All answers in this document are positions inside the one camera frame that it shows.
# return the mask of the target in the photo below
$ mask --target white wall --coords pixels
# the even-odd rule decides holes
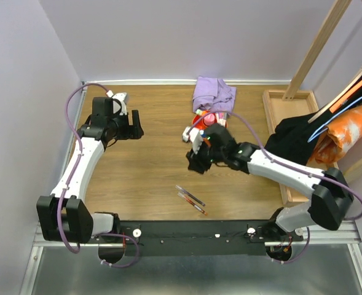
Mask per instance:
[[[19,293],[36,201],[59,177],[70,134],[63,105],[77,85],[40,3],[0,1],[0,294]]]
[[[347,36],[345,31],[335,31],[334,40],[327,43],[327,47],[319,56],[313,71],[311,71],[304,82],[305,89],[313,89],[319,106],[330,102],[350,82],[352,77],[362,66],[362,2],[353,1],[351,12],[354,19],[353,28],[348,27]],[[332,42],[335,38],[342,40],[340,46],[335,47]],[[339,167],[345,171],[352,163],[362,157],[362,139],[347,153],[339,162]],[[362,195],[362,178],[350,183],[350,186]],[[360,206],[356,202],[352,213],[359,212]],[[362,238],[362,219],[357,221],[358,230]]]
[[[333,0],[40,0],[84,80],[291,79]]]

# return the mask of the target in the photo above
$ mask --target orange bag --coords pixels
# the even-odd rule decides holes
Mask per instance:
[[[328,124],[309,160],[331,164],[337,162],[362,137],[362,105],[350,109]]]

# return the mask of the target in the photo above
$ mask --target wooden crate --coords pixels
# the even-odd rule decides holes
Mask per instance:
[[[276,126],[282,119],[302,116],[318,111],[315,95],[312,91],[298,91],[293,100],[282,100],[284,90],[266,90],[262,100],[266,110],[268,130],[270,134],[275,133]],[[309,167],[327,170],[329,167],[337,167],[337,164],[326,165],[309,162]],[[308,199],[298,191],[280,184],[280,192],[284,206],[290,207],[306,202]]]

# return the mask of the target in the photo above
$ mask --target purple towel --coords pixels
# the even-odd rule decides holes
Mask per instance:
[[[224,83],[223,79],[199,77],[193,94],[193,112],[198,109],[232,111],[237,89]]]

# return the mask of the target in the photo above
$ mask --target wooden tabletop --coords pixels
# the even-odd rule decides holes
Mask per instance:
[[[140,140],[118,141],[105,151],[87,189],[85,203],[91,213],[114,212],[121,220],[265,219],[282,205],[279,185],[269,179],[214,166],[204,175],[187,170],[185,155],[191,145],[182,142],[181,135],[194,117],[193,85],[109,88],[129,94],[128,110],[139,110],[145,135]],[[285,88],[237,86],[234,111],[251,123],[263,143],[269,133],[262,93]],[[91,113],[95,96],[105,96],[104,91],[89,87],[80,125]],[[237,141],[255,143],[237,118],[229,118],[228,124]],[[208,216],[177,196],[177,184],[206,203]]]

